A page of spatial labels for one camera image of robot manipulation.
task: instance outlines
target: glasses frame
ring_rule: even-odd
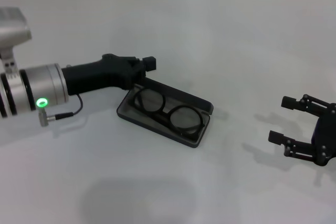
[[[174,108],[172,108],[168,113],[164,112],[163,109],[165,108],[166,106],[166,97],[157,92],[157,91],[154,91],[152,90],[153,92],[156,92],[158,94],[161,95],[162,97],[162,105],[161,107],[156,110],[156,111],[147,111],[144,106],[143,106],[143,102],[142,102],[142,98],[140,96],[141,92],[143,92],[144,90],[151,90],[149,88],[142,88],[140,89],[139,91],[137,91],[134,96],[129,100],[129,105],[131,105],[132,107],[136,108],[138,111],[140,111],[141,113],[145,114],[146,116],[150,117],[151,119],[153,119],[154,121],[162,124],[163,126],[165,126],[166,128],[182,135],[182,136],[185,136],[189,139],[192,139],[192,140],[197,140],[199,135],[200,135],[200,132],[202,131],[202,128],[205,126],[204,125],[204,120],[203,120],[203,117],[201,115],[201,113],[195,109],[194,107],[192,106],[189,106],[189,105],[178,105]],[[171,121],[171,116],[172,114],[181,109],[181,108],[187,108],[187,109],[191,109],[193,111],[196,112],[196,114],[199,116],[199,125],[195,128],[194,127],[189,127],[189,128],[180,128],[180,127],[176,127],[172,121]],[[194,133],[187,133],[186,131],[188,130],[192,130],[192,129],[196,129],[196,131]]]

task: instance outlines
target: glasses lens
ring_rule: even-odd
[[[148,112],[159,110],[162,104],[162,95],[150,89],[142,90],[135,99],[135,105],[145,109]]]
[[[176,128],[188,134],[195,133],[201,124],[201,119],[196,111],[186,107],[176,110],[170,120]]]

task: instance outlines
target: green led light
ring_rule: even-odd
[[[36,105],[39,108],[43,108],[48,105],[48,100],[46,98],[40,98],[36,101]]]

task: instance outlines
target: eyeglasses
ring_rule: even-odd
[[[147,88],[135,93],[129,104],[156,122],[192,140],[198,139],[204,127],[203,117],[194,107],[179,105],[166,113],[163,111],[166,97]]]

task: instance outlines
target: white table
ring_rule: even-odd
[[[310,141],[284,95],[336,101],[336,0],[0,0],[33,40],[21,68],[105,53],[155,56],[148,77],[213,103],[192,149],[122,120],[126,91],[84,94],[76,117],[0,122],[0,223],[335,223],[336,160],[283,156],[269,130]],[[50,112],[75,110],[76,98]]]

